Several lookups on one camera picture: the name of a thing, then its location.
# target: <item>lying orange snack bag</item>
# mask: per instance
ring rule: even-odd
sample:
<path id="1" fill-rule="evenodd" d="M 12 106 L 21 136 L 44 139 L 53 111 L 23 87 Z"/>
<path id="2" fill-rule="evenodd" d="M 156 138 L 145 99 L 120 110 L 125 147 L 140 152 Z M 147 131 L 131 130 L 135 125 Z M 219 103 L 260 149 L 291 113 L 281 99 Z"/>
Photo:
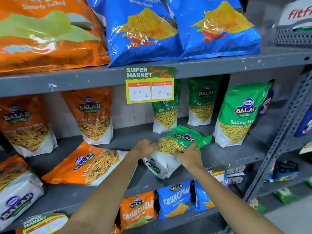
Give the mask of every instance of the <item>lying orange snack bag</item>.
<path id="1" fill-rule="evenodd" d="M 0 75 L 110 63 L 85 0 L 1 0 Z"/>
<path id="2" fill-rule="evenodd" d="M 120 204 L 121 231 L 139 227 L 157 218 L 154 191 L 123 199 Z"/>
<path id="3" fill-rule="evenodd" d="M 0 98 L 0 130 L 24 157 L 51 153 L 57 147 L 42 94 Z"/>
<path id="4" fill-rule="evenodd" d="M 111 86 L 61 92 L 88 144 L 108 144 L 113 137 Z"/>
<path id="5" fill-rule="evenodd" d="M 98 186 L 123 160 L 127 151 L 98 148 L 82 142 L 79 147 L 41 179 L 47 183 Z"/>
<path id="6" fill-rule="evenodd" d="M 120 234 L 120 233 L 121 233 L 121 231 L 120 231 L 119 227 L 117 227 L 117 225 L 114 223 L 114 227 L 111 230 L 111 234 Z"/>

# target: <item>yellow price tag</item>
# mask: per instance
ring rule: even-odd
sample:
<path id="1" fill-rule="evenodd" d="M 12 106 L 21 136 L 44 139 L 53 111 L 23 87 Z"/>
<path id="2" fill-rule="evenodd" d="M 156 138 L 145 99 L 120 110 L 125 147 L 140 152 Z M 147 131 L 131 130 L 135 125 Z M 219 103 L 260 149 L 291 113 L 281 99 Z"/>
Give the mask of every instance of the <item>yellow price tag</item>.
<path id="1" fill-rule="evenodd" d="M 127 104 L 174 99 L 175 67 L 126 67 Z"/>

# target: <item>left hand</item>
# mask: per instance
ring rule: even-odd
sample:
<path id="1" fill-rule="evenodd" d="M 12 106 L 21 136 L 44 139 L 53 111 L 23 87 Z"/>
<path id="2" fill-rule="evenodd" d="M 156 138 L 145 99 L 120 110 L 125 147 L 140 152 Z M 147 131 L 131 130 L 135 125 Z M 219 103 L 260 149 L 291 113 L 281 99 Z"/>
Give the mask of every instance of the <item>left hand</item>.
<path id="1" fill-rule="evenodd" d="M 150 156 L 152 153 L 160 148 L 160 144 L 150 145 L 150 143 L 151 141 L 148 139 L 140 140 L 129 153 L 137 158 L 137 160 Z"/>

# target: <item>green snack bag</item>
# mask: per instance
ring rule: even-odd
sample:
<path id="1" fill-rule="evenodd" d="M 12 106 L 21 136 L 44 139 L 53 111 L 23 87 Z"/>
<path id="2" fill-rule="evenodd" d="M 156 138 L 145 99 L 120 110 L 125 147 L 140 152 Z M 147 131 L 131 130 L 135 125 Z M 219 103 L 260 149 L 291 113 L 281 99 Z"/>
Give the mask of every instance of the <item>green snack bag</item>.
<path id="1" fill-rule="evenodd" d="M 257 199 L 251 199 L 249 202 L 249 206 L 253 207 L 260 213 L 264 213 L 266 211 L 266 207 L 262 203 L 260 203 L 259 200 Z"/>
<path id="2" fill-rule="evenodd" d="M 307 179 L 306 183 L 308 184 L 308 186 L 310 186 L 312 188 L 312 177 L 309 177 L 309 179 Z"/>
<path id="3" fill-rule="evenodd" d="M 174 100 L 153 102 L 154 129 L 161 134 L 177 126 L 177 110 L 180 101 L 181 80 L 174 81 Z"/>
<path id="4" fill-rule="evenodd" d="M 146 166 L 160 179 L 169 178 L 181 165 L 179 159 L 173 156 L 174 149 L 183 152 L 193 141 L 201 148 L 209 144 L 212 136 L 202 136 L 195 130 L 178 125 L 165 137 L 157 141 L 161 148 L 151 156 L 143 158 Z"/>
<path id="5" fill-rule="evenodd" d="M 210 124 L 222 75 L 189 78 L 189 125 Z"/>
<path id="6" fill-rule="evenodd" d="M 270 87 L 270 82 L 228 87 L 213 132 L 221 147 L 243 143 Z"/>
<path id="7" fill-rule="evenodd" d="M 298 195 L 290 191 L 288 188 L 283 188 L 277 191 L 273 192 L 277 198 L 282 201 L 283 204 L 288 204 L 294 200 L 297 200 L 299 198 Z"/>

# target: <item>blue and yellow package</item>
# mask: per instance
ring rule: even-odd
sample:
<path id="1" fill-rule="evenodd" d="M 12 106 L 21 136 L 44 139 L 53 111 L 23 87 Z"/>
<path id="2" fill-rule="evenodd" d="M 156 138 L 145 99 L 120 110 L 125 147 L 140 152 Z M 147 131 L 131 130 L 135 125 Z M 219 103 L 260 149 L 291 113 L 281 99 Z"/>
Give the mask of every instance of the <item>blue and yellow package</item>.
<path id="1" fill-rule="evenodd" d="M 229 187 L 227 182 L 227 170 L 224 169 L 213 169 L 208 171 L 211 175 L 213 175 L 218 181 L 220 181 L 227 188 Z M 196 193 L 196 211 L 204 211 L 207 209 L 214 208 L 214 204 L 206 191 L 202 188 L 200 183 L 195 180 L 195 193 Z"/>
<path id="2" fill-rule="evenodd" d="M 160 219 L 168 219 L 191 209 L 191 181 L 157 189 L 160 204 Z"/>
<path id="3" fill-rule="evenodd" d="M 239 0 L 167 0 L 184 53 L 179 60 L 260 52 L 260 35 Z"/>
<path id="4" fill-rule="evenodd" d="M 161 0 L 87 0 L 106 24 L 108 67 L 178 58 L 177 25 Z"/>

